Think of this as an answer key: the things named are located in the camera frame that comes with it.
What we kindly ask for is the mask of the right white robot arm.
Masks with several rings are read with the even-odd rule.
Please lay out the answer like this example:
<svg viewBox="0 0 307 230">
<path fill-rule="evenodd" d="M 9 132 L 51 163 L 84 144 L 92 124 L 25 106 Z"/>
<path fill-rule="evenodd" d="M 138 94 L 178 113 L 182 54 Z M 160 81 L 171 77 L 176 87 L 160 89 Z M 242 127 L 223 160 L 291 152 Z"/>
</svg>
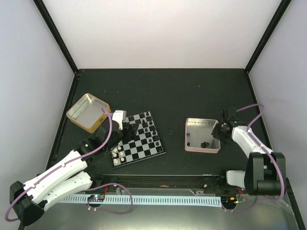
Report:
<svg viewBox="0 0 307 230">
<path fill-rule="evenodd" d="M 246 169 L 227 170 L 219 179 L 218 187 L 230 193 L 235 187 L 243 188 L 251 196 L 274 196 L 281 200 L 286 192 L 285 156 L 264 145 L 253 133 L 250 124 L 238 119 L 233 107 L 222 111 L 222 122 L 216 124 L 212 136 L 222 143 L 236 143 L 245 153 Z"/>
</svg>

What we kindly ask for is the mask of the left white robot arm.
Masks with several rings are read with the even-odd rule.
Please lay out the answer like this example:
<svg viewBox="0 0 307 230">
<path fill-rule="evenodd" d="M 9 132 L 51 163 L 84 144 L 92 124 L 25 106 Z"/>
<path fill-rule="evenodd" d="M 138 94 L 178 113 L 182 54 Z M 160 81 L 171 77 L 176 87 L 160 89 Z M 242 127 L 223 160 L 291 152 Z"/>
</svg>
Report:
<svg viewBox="0 0 307 230">
<path fill-rule="evenodd" d="M 10 186 L 10 207 L 23 226 L 39 220 L 60 200 L 75 193 L 103 186 L 102 175 L 94 162 L 110 153 L 121 141 L 134 140 L 138 125 L 117 122 L 103 124 L 81 141 L 60 162 L 27 182 L 16 181 Z"/>
</svg>

